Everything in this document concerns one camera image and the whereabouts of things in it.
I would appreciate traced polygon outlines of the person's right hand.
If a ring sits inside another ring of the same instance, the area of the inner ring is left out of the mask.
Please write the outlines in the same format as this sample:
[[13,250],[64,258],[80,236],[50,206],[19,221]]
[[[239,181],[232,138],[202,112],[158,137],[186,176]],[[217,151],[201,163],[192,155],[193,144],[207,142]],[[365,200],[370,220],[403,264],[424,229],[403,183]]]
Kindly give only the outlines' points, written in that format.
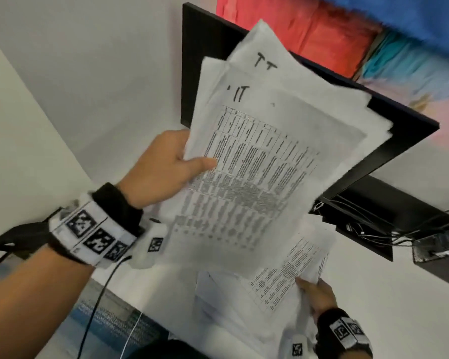
[[330,309],[338,308],[336,297],[331,286],[321,278],[317,281],[316,284],[319,287],[318,294],[306,295],[306,293],[304,292],[307,297],[307,301],[309,303],[315,323],[317,323],[319,316],[324,312]]

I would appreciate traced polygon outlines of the person's left hand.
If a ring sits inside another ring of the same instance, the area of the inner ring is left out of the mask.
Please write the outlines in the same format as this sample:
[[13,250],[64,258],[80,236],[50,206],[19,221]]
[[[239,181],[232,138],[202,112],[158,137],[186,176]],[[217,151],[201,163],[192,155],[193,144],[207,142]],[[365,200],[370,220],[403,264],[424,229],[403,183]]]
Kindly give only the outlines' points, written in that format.
[[190,180],[180,180],[176,167],[184,159],[189,130],[164,131],[154,138],[116,187],[136,209],[165,201],[180,192]]

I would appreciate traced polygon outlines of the printed paper sheet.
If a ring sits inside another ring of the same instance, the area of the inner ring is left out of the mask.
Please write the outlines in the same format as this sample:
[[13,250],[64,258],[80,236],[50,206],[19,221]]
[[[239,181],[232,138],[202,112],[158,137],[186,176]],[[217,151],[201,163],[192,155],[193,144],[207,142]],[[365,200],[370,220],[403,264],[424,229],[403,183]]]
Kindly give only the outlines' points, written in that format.
[[256,272],[251,279],[240,279],[240,284],[253,304],[271,317],[294,284],[295,277],[314,278],[313,269],[321,267],[334,244],[337,227],[324,222],[321,216],[303,217],[292,238],[284,246],[276,265]]

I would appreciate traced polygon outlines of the stack of printed papers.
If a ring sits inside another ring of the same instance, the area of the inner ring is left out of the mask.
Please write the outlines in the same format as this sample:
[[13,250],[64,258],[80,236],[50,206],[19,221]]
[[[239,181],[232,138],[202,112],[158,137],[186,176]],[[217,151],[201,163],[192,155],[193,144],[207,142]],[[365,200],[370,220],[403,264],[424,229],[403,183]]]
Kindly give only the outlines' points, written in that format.
[[185,158],[214,169],[182,195],[163,260],[247,275],[285,256],[299,221],[391,138],[365,92],[301,66],[260,20],[195,107]]

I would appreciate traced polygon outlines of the person's left forearm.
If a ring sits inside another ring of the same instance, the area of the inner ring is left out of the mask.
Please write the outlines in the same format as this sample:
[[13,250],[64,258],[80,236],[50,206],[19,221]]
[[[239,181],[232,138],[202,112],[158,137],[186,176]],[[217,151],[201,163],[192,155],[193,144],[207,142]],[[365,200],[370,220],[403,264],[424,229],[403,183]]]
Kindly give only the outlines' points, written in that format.
[[95,267],[40,248],[0,281],[0,359],[34,359],[66,319]]

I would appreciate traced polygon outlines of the black wrist band with markers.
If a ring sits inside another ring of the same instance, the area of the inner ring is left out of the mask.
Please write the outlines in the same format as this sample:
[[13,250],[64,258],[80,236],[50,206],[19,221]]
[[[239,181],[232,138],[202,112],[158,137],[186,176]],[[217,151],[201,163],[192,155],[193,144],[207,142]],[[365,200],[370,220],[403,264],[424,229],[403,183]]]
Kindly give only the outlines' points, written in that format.
[[15,226],[0,235],[0,251],[50,248],[72,262],[107,268],[132,249],[131,266],[148,269],[164,250],[168,228],[143,209],[175,196],[186,182],[130,171],[117,185],[86,192],[48,220]]
[[309,312],[301,312],[283,332],[278,359],[373,359],[373,351],[359,322],[331,308],[317,324]]

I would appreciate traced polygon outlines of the pile of white paper sheets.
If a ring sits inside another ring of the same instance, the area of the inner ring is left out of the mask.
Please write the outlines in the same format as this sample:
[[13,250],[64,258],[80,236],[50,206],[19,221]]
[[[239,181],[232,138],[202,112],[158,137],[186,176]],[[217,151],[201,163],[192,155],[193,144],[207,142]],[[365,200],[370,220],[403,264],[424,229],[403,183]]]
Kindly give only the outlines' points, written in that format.
[[211,321],[267,359],[302,357],[316,333],[293,273],[265,269],[248,280],[201,271],[195,298]]

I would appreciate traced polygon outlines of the black monitor stand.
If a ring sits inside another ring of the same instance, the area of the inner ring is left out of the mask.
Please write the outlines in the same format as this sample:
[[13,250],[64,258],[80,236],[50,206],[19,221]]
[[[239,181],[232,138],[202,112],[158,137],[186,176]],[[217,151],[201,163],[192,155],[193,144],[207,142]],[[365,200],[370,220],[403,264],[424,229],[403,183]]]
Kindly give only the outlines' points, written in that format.
[[373,253],[394,260],[394,249],[449,225],[449,208],[439,210],[372,176],[334,197],[318,198],[312,213]]

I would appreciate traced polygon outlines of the black monitor with colourful screen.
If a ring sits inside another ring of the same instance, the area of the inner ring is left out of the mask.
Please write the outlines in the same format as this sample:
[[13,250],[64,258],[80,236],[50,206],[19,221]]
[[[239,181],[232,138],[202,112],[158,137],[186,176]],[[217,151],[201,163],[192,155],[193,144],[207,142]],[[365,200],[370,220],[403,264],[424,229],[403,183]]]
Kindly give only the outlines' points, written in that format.
[[[192,3],[182,7],[181,124],[188,127],[203,58],[226,59],[248,31]],[[392,138],[334,183],[323,194],[325,197],[333,199],[347,190],[364,191],[372,181],[387,183],[431,205],[449,208],[449,151],[437,144],[438,137],[444,137],[449,127],[444,120],[426,116],[366,85],[297,54],[291,55],[310,73],[330,84],[370,94],[368,107],[394,124]]]

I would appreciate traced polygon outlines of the black box device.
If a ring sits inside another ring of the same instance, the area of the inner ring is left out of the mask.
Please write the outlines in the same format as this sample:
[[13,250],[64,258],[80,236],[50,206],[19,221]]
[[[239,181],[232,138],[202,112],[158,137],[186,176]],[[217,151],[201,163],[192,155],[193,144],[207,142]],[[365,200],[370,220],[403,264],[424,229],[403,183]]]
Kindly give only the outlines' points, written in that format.
[[449,284],[449,225],[412,242],[413,262]]

